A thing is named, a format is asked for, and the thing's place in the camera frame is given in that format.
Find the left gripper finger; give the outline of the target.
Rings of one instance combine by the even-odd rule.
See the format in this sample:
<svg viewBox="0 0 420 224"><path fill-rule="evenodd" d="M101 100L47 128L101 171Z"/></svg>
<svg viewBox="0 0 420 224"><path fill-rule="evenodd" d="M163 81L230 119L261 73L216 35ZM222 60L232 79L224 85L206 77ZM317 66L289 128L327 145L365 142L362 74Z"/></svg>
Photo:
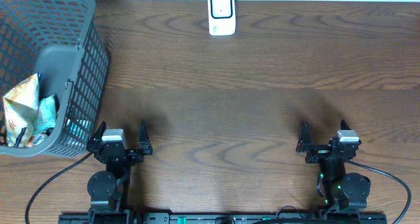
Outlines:
<svg viewBox="0 0 420 224"><path fill-rule="evenodd" d="M151 151L151 142L147 134L145 120L141 121L138 144L143 152Z"/></svg>
<svg viewBox="0 0 420 224"><path fill-rule="evenodd" d="M88 146L95 146L97 143L102 141L102 136L106 130L106 122L102 121L98 129L93 133L90 139L87 142Z"/></svg>

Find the teal wet wipes pack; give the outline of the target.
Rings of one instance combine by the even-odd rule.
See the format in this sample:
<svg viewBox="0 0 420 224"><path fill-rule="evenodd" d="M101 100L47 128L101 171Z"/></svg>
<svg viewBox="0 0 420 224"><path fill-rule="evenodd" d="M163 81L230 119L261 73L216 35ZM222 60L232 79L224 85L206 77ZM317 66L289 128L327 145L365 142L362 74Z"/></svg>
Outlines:
<svg viewBox="0 0 420 224"><path fill-rule="evenodd" d="M37 117L34 122L34 135L46 133L56 126L56 99L54 95L44 98L39 103Z"/></svg>

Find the yellow snack bag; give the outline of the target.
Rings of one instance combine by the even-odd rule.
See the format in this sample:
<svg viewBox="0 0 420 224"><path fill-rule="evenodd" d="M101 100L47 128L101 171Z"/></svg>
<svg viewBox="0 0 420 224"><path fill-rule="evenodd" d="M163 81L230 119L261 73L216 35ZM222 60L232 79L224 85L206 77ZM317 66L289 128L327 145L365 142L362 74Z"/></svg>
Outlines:
<svg viewBox="0 0 420 224"><path fill-rule="evenodd" d="M33 74L3 96L7 146L25 147L33 135L39 108L39 76Z"/></svg>

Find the small orange box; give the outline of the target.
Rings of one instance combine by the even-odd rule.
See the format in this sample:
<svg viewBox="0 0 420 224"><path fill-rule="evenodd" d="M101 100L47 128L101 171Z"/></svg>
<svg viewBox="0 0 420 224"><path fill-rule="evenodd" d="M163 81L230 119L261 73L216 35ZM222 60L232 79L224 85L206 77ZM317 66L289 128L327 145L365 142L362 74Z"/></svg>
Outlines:
<svg viewBox="0 0 420 224"><path fill-rule="evenodd" d="M42 142L44 142L49 136L45 133L40 133L38 135L32 136L28 142L26 143L27 148L35 147L37 145L40 145Z"/></svg>

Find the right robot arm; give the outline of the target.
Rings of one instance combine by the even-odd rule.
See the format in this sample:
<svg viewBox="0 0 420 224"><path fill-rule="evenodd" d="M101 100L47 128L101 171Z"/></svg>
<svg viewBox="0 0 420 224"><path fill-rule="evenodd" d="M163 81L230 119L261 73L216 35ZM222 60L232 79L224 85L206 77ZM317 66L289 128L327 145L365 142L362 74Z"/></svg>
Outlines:
<svg viewBox="0 0 420 224"><path fill-rule="evenodd" d="M296 151L305 153L305 162L318 164L318 194L326 199L326 206L335 211L360 211L367 207L371 181L359 173L347 173L345 163L356 156L362 144L359 136L345 120L336 136L326 145L312 141L306 122L301 122Z"/></svg>

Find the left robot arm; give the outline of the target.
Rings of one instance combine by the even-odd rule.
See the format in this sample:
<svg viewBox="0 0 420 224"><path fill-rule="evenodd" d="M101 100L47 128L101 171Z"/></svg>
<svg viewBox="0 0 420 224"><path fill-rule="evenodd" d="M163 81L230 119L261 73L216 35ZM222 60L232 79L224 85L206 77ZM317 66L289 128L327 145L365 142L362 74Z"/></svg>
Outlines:
<svg viewBox="0 0 420 224"><path fill-rule="evenodd" d="M135 211L127 205L131 168L153 154L146 122L141 121L138 147L125 147L126 138L122 129L107 129L102 122L88 140L87 151L106 166L91 176L87 191L91 197L88 211L89 223L136 223Z"/></svg>

